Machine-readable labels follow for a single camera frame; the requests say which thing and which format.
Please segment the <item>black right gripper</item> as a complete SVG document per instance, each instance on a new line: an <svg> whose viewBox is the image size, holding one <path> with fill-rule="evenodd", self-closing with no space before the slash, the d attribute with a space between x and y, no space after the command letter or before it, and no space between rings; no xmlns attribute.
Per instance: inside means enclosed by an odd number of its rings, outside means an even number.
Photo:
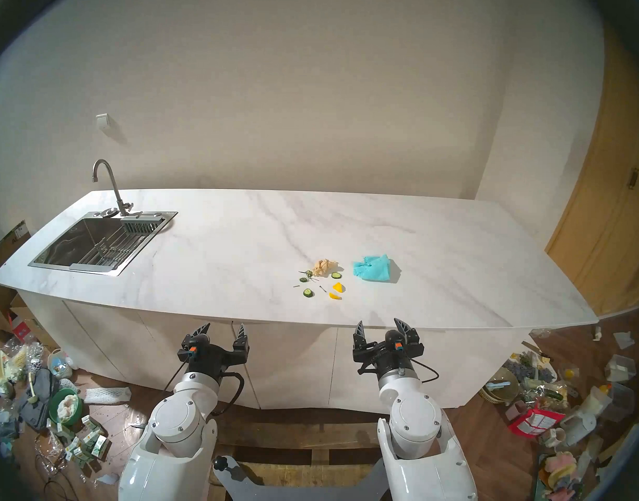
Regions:
<svg viewBox="0 0 639 501"><path fill-rule="evenodd" d="M367 342L363 322L359 321L353 335L352 356L360 363L358 375L375 373L384 376L390 371L413 370L412 359L423 355L423 344L415 328L394 318L398 331L387 331L384 341Z"/></svg>

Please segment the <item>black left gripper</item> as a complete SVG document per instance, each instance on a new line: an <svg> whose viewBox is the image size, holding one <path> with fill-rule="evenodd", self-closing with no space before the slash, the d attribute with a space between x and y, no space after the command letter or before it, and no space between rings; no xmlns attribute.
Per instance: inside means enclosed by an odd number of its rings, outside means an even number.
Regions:
<svg viewBox="0 0 639 501"><path fill-rule="evenodd" d="M243 365L249 354L247 328L241 323L237 337L233 342L233 350L228 351L210 343L207 337L210 323L197 328L192 335L187 335L177 352L179 361L187 363L188 373L201 373L212 378L221 378L229 367Z"/></svg>

